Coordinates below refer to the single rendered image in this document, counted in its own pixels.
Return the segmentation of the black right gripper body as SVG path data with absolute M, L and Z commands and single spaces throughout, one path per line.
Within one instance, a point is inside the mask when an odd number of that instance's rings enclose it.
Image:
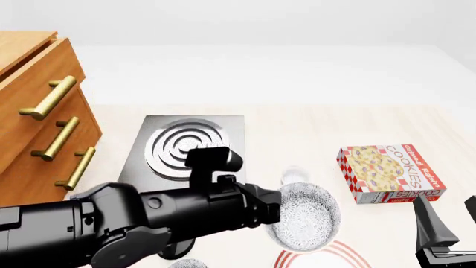
M 476 252 L 453 252 L 455 241 L 416 244 L 416 258 L 421 268 L 476 268 Z

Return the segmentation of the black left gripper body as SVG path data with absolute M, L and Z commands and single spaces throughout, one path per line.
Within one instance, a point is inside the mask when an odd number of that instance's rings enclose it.
M 257 198 L 256 227 L 280 222 L 281 192 L 255 187 Z

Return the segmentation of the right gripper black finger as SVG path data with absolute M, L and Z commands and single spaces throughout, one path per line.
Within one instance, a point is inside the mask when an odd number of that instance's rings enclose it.
M 470 196 L 464 204 L 471 218 L 476 221 L 476 196 Z
M 459 238 L 442 222 L 425 197 L 413 201 L 416 218 L 416 251 L 431 247 L 450 247 L 458 243 Z

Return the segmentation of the patterned bowl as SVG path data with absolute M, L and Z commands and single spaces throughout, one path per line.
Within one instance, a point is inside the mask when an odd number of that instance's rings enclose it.
M 195 258 L 185 258 L 176 261 L 168 266 L 168 268 L 209 268 L 203 261 Z
M 280 187 L 280 222 L 266 226 L 270 238 L 292 252 L 314 252 L 338 234 L 341 212 L 326 189 L 310 182 Z

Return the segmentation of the white plate with red rings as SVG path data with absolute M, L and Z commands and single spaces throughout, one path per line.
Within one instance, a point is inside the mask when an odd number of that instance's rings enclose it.
M 283 250 L 271 268 L 372 268 L 352 247 L 334 240 L 317 252 L 295 253 Z

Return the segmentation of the flat black stove plate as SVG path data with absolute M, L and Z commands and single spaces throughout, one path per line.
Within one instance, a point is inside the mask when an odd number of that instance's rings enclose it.
M 229 147 L 244 157 L 244 116 L 147 115 L 118 181 L 140 192 L 187 188 L 187 153 L 206 147 Z

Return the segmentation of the wooden cabinet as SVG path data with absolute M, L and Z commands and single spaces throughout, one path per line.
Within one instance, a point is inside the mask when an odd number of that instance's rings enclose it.
M 58 39 L 64 38 L 58 37 L 57 33 L 53 31 L 0 31 L 0 82 L 6 80 L 12 73 L 30 62 L 33 57 Z M 67 97 L 68 94 L 49 115 Z

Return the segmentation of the red white cookie box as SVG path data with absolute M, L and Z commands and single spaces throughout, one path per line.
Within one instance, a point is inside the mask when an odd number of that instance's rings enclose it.
M 435 201 L 446 191 L 412 144 L 341 147 L 336 161 L 358 205 Z

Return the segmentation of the small wooden drawer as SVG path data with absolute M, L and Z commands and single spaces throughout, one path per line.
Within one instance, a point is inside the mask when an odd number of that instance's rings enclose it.
M 0 207 L 63 200 L 67 190 L 54 183 L 68 180 L 80 160 L 74 153 L 95 147 L 101 131 L 95 122 L 81 120 L 53 161 L 30 155 L 33 150 L 45 150 L 60 131 L 55 122 L 48 123 L 0 174 Z

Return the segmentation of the medium wooden drawer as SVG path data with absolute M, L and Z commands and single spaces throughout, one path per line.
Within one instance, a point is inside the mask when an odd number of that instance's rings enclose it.
M 63 200 L 77 187 L 102 136 L 79 86 L 42 123 L 0 173 L 0 207 Z

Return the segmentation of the large wooden drawer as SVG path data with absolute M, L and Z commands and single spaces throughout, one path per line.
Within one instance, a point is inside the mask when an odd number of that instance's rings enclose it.
M 85 75 L 69 39 L 58 39 L 30 62 L 0 82 L 0 173 L 33 140 L 46 120 L 20 115 L 35 109 L 51 93 L 49 82 L 73 77 L 80 84 Z

